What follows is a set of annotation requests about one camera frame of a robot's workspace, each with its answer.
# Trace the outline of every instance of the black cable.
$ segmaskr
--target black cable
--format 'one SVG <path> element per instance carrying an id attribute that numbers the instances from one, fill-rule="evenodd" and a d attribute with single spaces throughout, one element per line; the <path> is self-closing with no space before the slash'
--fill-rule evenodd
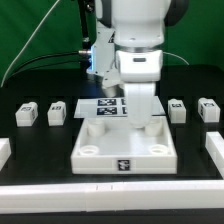
<path id="1" fill-rule="evenodd" d="M 28 69 L 24 69 L 22 71 L 18 71 L 18 72 L 14 72 L 11 76 L 11 77 L 14 77 L 22 72 L 26 72 L 26 71 L 30 71 L 30 70 L 35 70 L 35 69 L 38 69 L 38 68 L 44 68 L 44 67 L 50 67 L 50 66 L 54 66 L 54 65 L 62 65 L 62 64 L 68 64 L 68 63 L 79 63 L 79 61 L 65 61 L 65 62 L 58 62 L 58 63 L 53 63 L 53 64 L 47 64 L 47 65 L 40 65 L 40 66 L 35 66 L 35 67 L 32 67 L 32 68 L 28 68 Z"/>
<path id="2" fill-rule="evenodd" d="M 33 58 L 29 61 L 24 62 L 23 64 L 19 65 L 13 72 L 17 73 L 19 72 L 22 68 L 26 67 L 29 64 L 32 64 L 36 61 L 41 61 L 43 59 L 48 59 L 48 58 L 58 58 L 58 57 L 65 57 L 65 56 L 72 56 L 72 55 L 78 55 L 79 52 L 78 51 L 72 51 L 72 52 L 66 52 L 66 53 L 57 53 L 57 54 L 48 54 L 48 55 L 42 55 L 36 58 Z"/>

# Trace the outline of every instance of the white cube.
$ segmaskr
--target white cube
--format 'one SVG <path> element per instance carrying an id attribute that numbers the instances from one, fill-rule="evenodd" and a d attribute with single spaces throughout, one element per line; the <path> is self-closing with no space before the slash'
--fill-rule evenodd
<path id="1" fill-rule="evenodd" d="M 11 147 L 8 138 L 0 138 L 0 171 L 11 155 Z"/>
<path id="2" fill-rule="evenodd" d="M 205 123 L 217 123 L 220 119 L 220 108 L 213 99 L 201 98 L 198 101 L 198 113 Z"/>
<path id="3" fill-rule="evenodd" d="M 38 117 L 38 106 L 31 102 L 23 104 L 16 112 L 16 122 L 18 127 L 30 127 Z"/>
<path id="4" fill-rule="evenodd" d="M 52 103 L 47 116 L 49 126 L 62 126 L 66 118 L 66 104 L 61 101 Z"/>
<path id="5" fill-rule="evenodd" d="M 172 124 L 186 123 L 186 113 L 182 100 L 172 99 L 168 101 L 168 114 Z"/>

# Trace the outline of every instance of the cable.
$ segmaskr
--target cable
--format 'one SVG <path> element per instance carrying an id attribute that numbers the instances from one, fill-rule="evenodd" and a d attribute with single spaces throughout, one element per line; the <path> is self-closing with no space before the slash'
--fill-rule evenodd
<path id="1" fill-rule="evenodd" d="M 63 65 L 63 64 L 68 64 L 68 63 L 78 63 L 80 62 L 79 61 L 65 61 L 65 62 L 58 62 L 58 63 L 53 63 L 53 64 L 47 64 L 47 65 L 40 65 L 40 66 L 35 66 L 35 67 L 31 67 L 31 68 L 28 68 L 28 69 L 24 69 L 22 71 L 18 71 L 18 72 L 15 72 L 11 75 L 11 77 L 14 77 L 22 72 L 26 72 L 26 71 L 30 71 L 30 70 L 35 70 L 35 69 L 39 69 L 39 68 L 45 68 L 45 67 L 50 67 L 50 66 L 54 66 L 54 65 Z"/>
<path id="2" fill-rule="evenodd" d="M 26 50 L 27 46 L 29 45 L 29 43 L 32 41 L 33 37 L 36 35 L 36 33 L 39 31 L 40 27 L 43 25 L 43 23 L 45 22 L 45 20 L 48 18 L 48 16 L 51 14 L 51 12 L 56 8 L 56 6 L 58 5 L 58 3 L 61 0 L 57 0 L 54 5 L 50 8 L 50 10 L 47 12 L 47 14 L 44 16 L 44 18 L 41 20 L 40 24 L 37 26 L 37 28 L 34 30 L 33 34 L 30 36 L 30 38 L 28 39 L 28 41 L 26 42 L 26 44 L 24 45 L 24 47 L 22 48 L 22 50 L 19 52 L 19 54 L 15 57 L 15 59 L 12 61 L 12 63 L 9 65 L 8 69 L 6 70 L 3 79 L 2 79 L 2 83 L 1 83 L 1 87 L 3 87 L 4 82 L 11 70 L 11 68 L 14 66 L 14 64 L 17 62 L 17 60 L 19 59 L 19 57 L 23 54 L 23 52 Z"/>
<path id="3" fill-rule="evenodd" d="M 44 59 L 48 59 L 48 58 L 57 58 L 57 57 L 64 57 L 64 56 L 72 56 L 72 55 L 78 55 L 78 51 L 73 51 L 73 52 L 68 52 L 68 53 L 57 53 L 57 54 L 48 54 L 48 55 L 42 55 L 36 58 L 33 58 L 29 61 L 24 62 L 23 64 L 21 64 L 20 66 L 18 66 L 13 73 L 16 73 L 18 71 L 20 71 L 22 68 L 24 68 L 25 66 L 32 64 L 36 61 L 41 61 Z"/>
<path id="4" fill-rule="evenodd" d="M 176 55 L 176 54 L 172 54 L 172 53 L 168 53 L 168 52 L 163 52 L 164 54 L 167 54 L 167 55 L 170 55 L 170 56 L 173 56 L 173 57 L 175 57 L 175 58 L 179 58 L 180 60 L 182 60 L 185 64 L 187 64 L 187 65 L 190 65 L 190 63 L 187 61 L 187 60 L 185 60 L 184 58 L 182 58 L 182 57 L 180 57 L 180 56 L 178 56 L 178 55 Z"/>

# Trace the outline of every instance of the white tray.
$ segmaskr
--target white tray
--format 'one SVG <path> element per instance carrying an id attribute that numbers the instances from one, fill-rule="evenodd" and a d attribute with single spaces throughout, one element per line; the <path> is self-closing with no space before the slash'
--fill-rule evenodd
<path id="1" fill-rule="evenodd" d="M 128 118 L 85 119 L 71 155 L 74 174 L 175 174 L 177 155 L 165 116 L 145 129 Z"/>

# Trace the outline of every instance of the white box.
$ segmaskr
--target white box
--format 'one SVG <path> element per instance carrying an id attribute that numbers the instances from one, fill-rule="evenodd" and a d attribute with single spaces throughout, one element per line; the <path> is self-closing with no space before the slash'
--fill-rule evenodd
<path id="1" fill-rule="evenodd" d="M 224 178 L 224 140 L 219 132 L 207 132 L 205 148 Z"/>
<path id="2" fill-rule="evenodd" d="M 213 99 L 199 99 L 198 113 L 205 123 L 219 122 L 220 112 L 220 108 Z"/>
<path id="3" fill-rule="evenodd" d="M 18 127 L 30 127 L 38 117 L 38 106 L 31 102 L 23 104 L 16 112 L 16 122 Z"/>
<path id="4" fill-rule="evenodd" d="M 128 118 L 85 119 L 71 155 L 74 174 L 176 174 L 177 155 L 165 116 L 145 129 Z"/>
<path id="5" fill-rule="evenodd" d="M 49 126 L 62 126 L 66 118 L 66 104 L 61 101 L 52 103 L 47 116 Z"/>
<path id="6" fill-rule="evenodd" d="M 11 147 L 8 138 L 0 138 L 0 171 L 11 155 Z"/>
<path id="7" fill-rule="evenodd" d="M 168 114 L 172 124 L 186 123 L 186 113 L 182 100 L 172 99 L 168 101 Z"/>

